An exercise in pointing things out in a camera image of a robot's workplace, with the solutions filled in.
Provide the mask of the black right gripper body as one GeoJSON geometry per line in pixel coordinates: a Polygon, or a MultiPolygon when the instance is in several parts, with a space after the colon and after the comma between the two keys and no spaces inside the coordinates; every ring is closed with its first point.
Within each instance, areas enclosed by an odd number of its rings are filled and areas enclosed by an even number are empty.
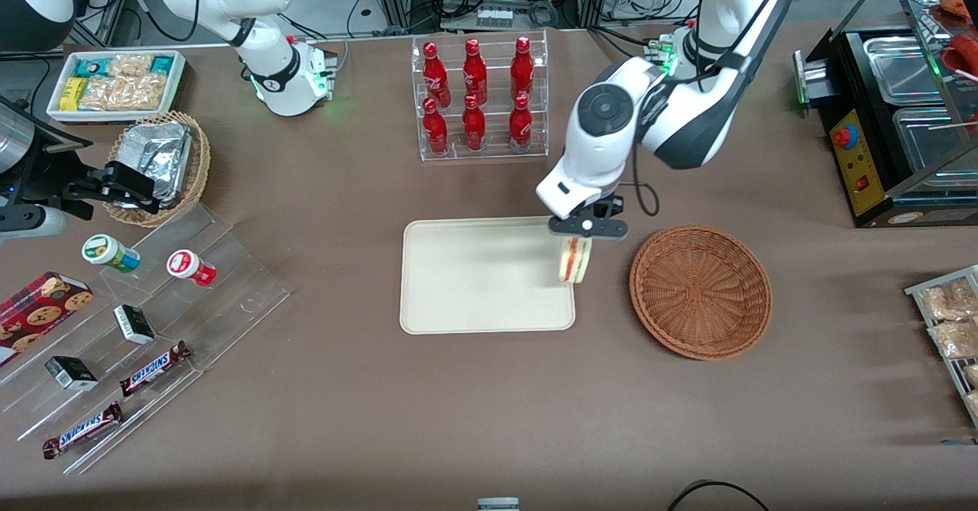
{"type": "Polygon", "coordinates": [[[66,205],[68,201],[98,200],[115,176],[115,163],[101,169],[88,166],[74,150],[50,152],[56,139],[37,133],[22,164],[22,201],[32,205],[66,205]]]}

